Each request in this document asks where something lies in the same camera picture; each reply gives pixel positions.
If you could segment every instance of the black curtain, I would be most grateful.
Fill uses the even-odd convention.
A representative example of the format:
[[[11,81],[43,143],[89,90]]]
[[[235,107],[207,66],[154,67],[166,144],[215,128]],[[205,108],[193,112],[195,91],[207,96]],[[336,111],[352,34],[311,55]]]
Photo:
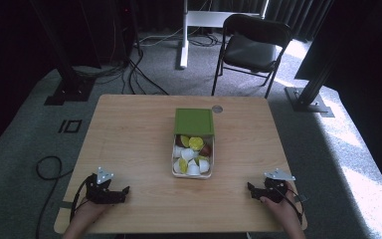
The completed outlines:
[[[188,10],[261,13],[267,0],[189,0]],[[311,41],[333,0],[275,0],[270,1],[266,19],[288,24],[294,37]],[[182,28],[183,0],[137,0],[139,30],[176,31]]]
[[[382,1],[335,0],[296,78],[315,81],[336,44],[326,85],[338,91],[382,172]]]
[[[28,0],[0,2],[0,135],[37,81],[53,69]]]

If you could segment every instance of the black cable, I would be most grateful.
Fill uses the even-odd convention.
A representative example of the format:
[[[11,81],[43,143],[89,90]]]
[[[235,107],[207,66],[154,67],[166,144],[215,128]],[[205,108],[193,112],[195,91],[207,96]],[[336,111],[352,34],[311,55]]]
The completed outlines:
[[[157,40],[159,42],[167,42],[167,41],[178,41],[178,40],[183,40],[181,36],[170,36],[167,38],[162,38],[160,41],[161,37],[147,37],[145,38],[146,41],[151,41],[152,39]],[[193,40],[193,38],[207,38],[210,40],[210,43],[204,43],[200,41]],[[192,45],[198,46],[198,47],[214,47],[216,45],[222,44],[222,42],[212,34],[205,34],[205,35],[189,35],[188,36],[188,42]]]
[[[129,86],[129,89],[131,90],[133,95],[135,95],[135,91],[134,91],[134,88],[132,87],[131,78],[132,78],[132,74],[135,73],[135,68],[141,62],[142,57],[143,57],[142,51],[140,49],[138,49],[138,55],[139,55],[139,59],[138,59],[136,64],[133,64],[132,61],[129,60],[130,64],[132,65],[132,69],[130,70],[129,75],[128,75],[128,86]]]
[[[40,172],[40,164],[44,161],[44,160],[47,160],[47,159],[50,159],[50,158],[53,158],[53,159],[56,159],[58,164],[59,164],[59,170],[58,170],[58,175],[55,176],[55,177],[45,177],[42,175],[42,173]],[[55,180],[55,183],[54,183],[54,186],[52,187],[52,190],[50,191],[48,197],[46,198],[46,201],[45,201],[45,204],[43,205],[43,208],[42,208],[42,211],[40,212],[40,216],[39,216],[39,221],[37,223],[37,227],[36,227],[36,238],[39,239],[39,232],[40,232],[40,225],[42,224],[42,218],[43,218],[43,214],[45,213],[45,209],[51,199],[51,196],[52,194],[54,193],[55,191],[55,188],[58,184],[58,181],[59,179],[65,177],[66,175],[70,174],[73,172],[73,169],[64,173],[64,174],[61,174],[62,173],[62,161],[60,158],[58,158],[57,156],[46,156],[46,157],[43,157],[42,159],[40,159],[37,164],[36,164],[36,173],[37,175],[42,178],[43,180],[47,180],[47,181],[51,181],[51,180]]]
[[[118,64],[118,66],[112,67],[110,69],[101,71],[101,72],[96,72],[96,73],[87,73],[83,72],[80,70],[75,70],[75,72],[80,76],[85,78],[85,80],[91,80],[95,78],[101,78],[101,77],[109,77],[109,76],[114,76],[118,72],[121,72],[123,70],[123,66],[121,64]]]
[[[77,210],[79,207],[83,206],[83,203],[82,203],[82,204],[80,204],[80,206],[79,206],[78,208],[76,208],[76,206],[77,206],[77,202],[79,201],[80,192],[82,191],[83,186],[86,184],[86,181],[87,181],[87,179],[85,179],[85,180],[83,181],[83,183],[80,185],[79,189],[77,190],[76,196],[74,197],[73,204],[71,205],[70,222],[73,220],[74,215],[76,214],[76,210]]]
[[[120,73],[118,75],[115,75],[112,79],[110,80],[107,80],[105,82],[95,82],[95,85],[104,85],[104,84],[108,84],[108,83],[111,83],[113,82],[114,80],[118,79],[118,78],[123,78],[123,74],[124,74],[125,70],[121,70]]]
[[[132,61],[130,62],[130,64],[134,67],[134,70],[138,70],[139,74],[141,77],[143,77],[145,80],[147,80],[151,85],[153,85],[155,88],[157,88],[158,90],[160,90],[161,92],[163,92],[166,96],[169,96],[169,94],[163,90],[160,86],[158,86],[156,83],[154,83],[153,81],[151,81],[147,76],[145,76],[145,74],[138,68],[138,65],[135,65]],[[140,89],[144,92],[144,89],[141,87],[141,85],[138,83],[138,80],[137,81],[137,84],[138,86],[140,87]]]
[[[282,193],[281,193],[281,191],[280,190],[278,190],[275,186],[273,186],[273,189],[278,193],[278,194],[280,194],[281,195],[281,197],[283,197],[284,198],[284,200],[286,200],[286,202],[287,203],[289,203],[289,205],[293,208],[293,210],[295,211],[295,213],[296,213],[296,216],[297,216],[297,219],[299,220],[299,223],[302,225],[302,213],[300,213],[298,210],[297,210],[297,208],[295,207],[295,205],[285,196],[285,195],[283,195]]]
[[[90,201],[87,199],[85,202],[83,202],[82,204],[80,204],[80,205],[76,208],[76,211],[79,210],[80,207],[82,207],[84,204],[86,204],[86,203],[88,203],[88,202],[90,202]]]
[[[299,195],[296,194],[294,191],[292,191],[292,190],[290,190],[290,189],[288,189],[288,191],[291,191],[291,192],[293,193],[293,195],[295,195],[295,196],[297,197],[297,199],[298,199],[298,201],[299,201],[299,203],[300,203],[300,207],[301,207],[300,214],[301,214],[301,216],[302,216],[302,215],[303,215],[303,212],[304,212],[304,209],[303,209],[303,203],[302,203],[301,198],[300,198]]]

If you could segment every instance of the human arm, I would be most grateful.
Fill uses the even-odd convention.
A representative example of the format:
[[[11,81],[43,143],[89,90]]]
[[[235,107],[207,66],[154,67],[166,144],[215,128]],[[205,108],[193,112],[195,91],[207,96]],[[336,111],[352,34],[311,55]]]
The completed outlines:
[[[63,239],[82,238],[87,228],[97,221],[98,217],[110,207],[111,204],[96,204],[84,198],[65,231]]]
[[[286,182],[286,186],[291,190],[287,191],[286,198],[294,204],[293,188],[289,182]],[[290,239],[305,239],[299,219],[293,207],[286,200],[282,200],[280,203],[275,203],[266,197],[261,197],[260,200],[272,211]]]

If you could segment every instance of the metal stand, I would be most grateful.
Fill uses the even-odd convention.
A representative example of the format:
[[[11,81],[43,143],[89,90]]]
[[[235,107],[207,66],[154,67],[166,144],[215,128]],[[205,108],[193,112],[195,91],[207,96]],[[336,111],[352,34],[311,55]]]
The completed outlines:
[[[327,107],[324,104],[320,94],[318,94],[314,101],[309,105],[302,105],[298,103],[298,98],[300,93],[303,91],[303,88],[285,88],[287,98],[292,104],[293,110],[295,112],[306,112],[306,113],[320,113],[322,117],[325,118],[334,118],[334,114],[331,111],[330,107]]]
[[[54,95],[46,99],[45,106],[61,106],[65,101],[86,102],[96,79],[84,79],[74,71],[42,1],[30,0],[30,3],[48,36],[51,56],[62,78]]]

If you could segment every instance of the desk leg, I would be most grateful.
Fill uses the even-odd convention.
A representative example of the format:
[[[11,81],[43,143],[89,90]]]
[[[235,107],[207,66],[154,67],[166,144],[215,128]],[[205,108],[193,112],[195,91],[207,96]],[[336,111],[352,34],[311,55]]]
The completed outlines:
[[[262,16],[263,19],[266,18],[266,12],[268,10],[268,6],[269,6],[269,0],[263,1],[262,12],[260,13],[260,16]]]
[[[182,69],[187,68],[188,63],[188,0],[184,0],[184,14],[183,14],[183,40],[182,40],[182,51],[181,51],[181,65]]]

